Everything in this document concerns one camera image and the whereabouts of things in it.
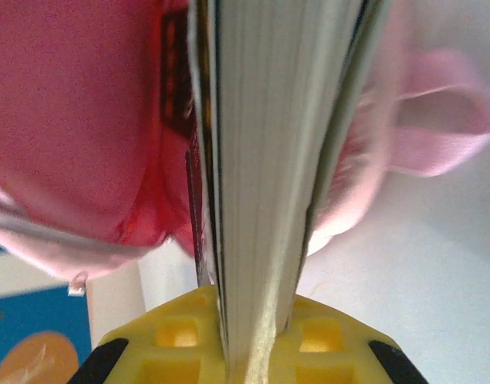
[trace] yellow holder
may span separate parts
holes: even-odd
[[[127,344],[100,383],[225,384],[218,324],[214,286],[167,302],[102,339],[100,346]],[[398,348],[356,319],[297,296],[291,326],[271,354],[269,384],[392,384],[372,340]]]

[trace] pink fabric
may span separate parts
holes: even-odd
[[[490,142],[490,90],[465,56],[451,50],[412,54],[408,84],[401,100],[454,93],[468,100],[462,126],[444,118],[443,130],[399,126],[394,131],[390,169],[422,176],[443,174]]]
[[[0,0],[0,186],[30,216],[116,240],[143,178],[154,0]]]
[[[0,187],[0,208],[4,210],[9,210],[11,212],[15,212],[16,214],[20,214],[25,216],[26,214],[22,210],[20,206],[12,199],[11,196],[8,195],[7,192],[2,190]]]
[[[65,242],[44,241],[0,228],[0,244],[13,256],[47,274],[71,281],[79,274],[99,278],[136,261],[148,249],[130,247],[127,251],[111,246],[76,246]]]

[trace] metal clip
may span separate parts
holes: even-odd
[[[83,271],[77,274],[69,283],[69,296],[85,296],[86,292],[86,280],[88,279],[88,274]]]

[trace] backpack strap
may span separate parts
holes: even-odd
[[[420,176],[443,174],[490,143],[490,90],[467,58],[453,50],[417,53],[411,58],[408,84],[399,97],[403,102],[454,94],[468,102],[463,123],[454,126],[453,116],[443,117],[443,129],[398,126],[394,130],[390,169]]]

